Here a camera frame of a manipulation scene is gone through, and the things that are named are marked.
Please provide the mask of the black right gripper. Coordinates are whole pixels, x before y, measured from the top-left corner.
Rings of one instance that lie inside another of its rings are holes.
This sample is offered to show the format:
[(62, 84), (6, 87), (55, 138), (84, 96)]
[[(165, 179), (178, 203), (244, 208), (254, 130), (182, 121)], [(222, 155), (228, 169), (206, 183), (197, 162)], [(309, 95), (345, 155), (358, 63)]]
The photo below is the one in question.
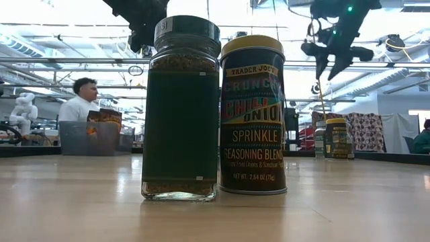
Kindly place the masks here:
[(331, 27), (318, 31), (318, 41), (324, 46), (318, 46), (313, 42), (302, 43), (301, 50), (316, 60), (316, 79), (320, 79), (327, 67), (329, 54), (335, 55), (335, 64), (330, 71), (329, 81), (352, 65), (354, 58), (364, 62), (373, 59), (373, 50), (358, 46), (351, 47), (355, 37), (356, 23), (353, 20), (340, 19)]

